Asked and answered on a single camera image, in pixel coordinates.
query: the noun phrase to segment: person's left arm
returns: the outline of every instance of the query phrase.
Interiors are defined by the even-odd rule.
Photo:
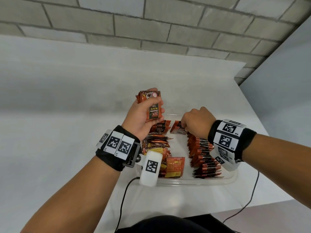
[[[161,97],[149,98],[140,104],[136,100],[122,127],[142,141],[151,126],[164,119],[162,117],[145,122],[149,107],[157,103],[163,105]],[[119,176],[119,171],[98,157],[93,157],[80,172],[45,202],[21,233],[94,232]]]

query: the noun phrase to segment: black pants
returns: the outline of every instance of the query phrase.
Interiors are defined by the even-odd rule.
[[[156,216],[136,223],[129,228],[119,229],[118,233],[234,233],[212,215],[188,218],[176,216]]]

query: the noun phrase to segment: hand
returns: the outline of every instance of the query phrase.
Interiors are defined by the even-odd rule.
[[[157,91],[157,88],[150,88],[147,91]],[[156,123],[162,121],[164,117],[153,119],[146,122],[147,112],[149,107],[155,104],[163,105],[161,97],[150,97],[146,101],[139,103],[135,100],[133,105],[130,107],[126,118],[122,124],[122,127],[136,136],[140,141],[146,138],[150,128]]]
[[[181,119],[181,126],[187,132],[195,135],[196,137],[207,139],[210,129],[216,118],[205,107],[200,110],[192,109],[183,115]]]

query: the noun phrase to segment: person's right arm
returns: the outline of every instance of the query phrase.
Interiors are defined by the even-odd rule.
[[[216,118],[201,107],[185,113],[181,121],[186,131],[207,139]],[[242,159],[311,208],[311,148],[256,134]]]

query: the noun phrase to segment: person's left hand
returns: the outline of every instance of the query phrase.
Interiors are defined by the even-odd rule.
[[[157,90],[157,88],[150,88],[146,91]],[[160,105],[163,105],[161,97],[150,97],[142,103],[138,103],[136,99],[133,105],[130,107],[126,118],[122,123],[122,127],[128,132],[132,133],[134,136],[136,136],[140,141],[142,141],[148,135],[150,128],[164,119],[164,116],[162,116],[161,118],[153,119],[146,122],[146,116],[149,107],[158,103]]]

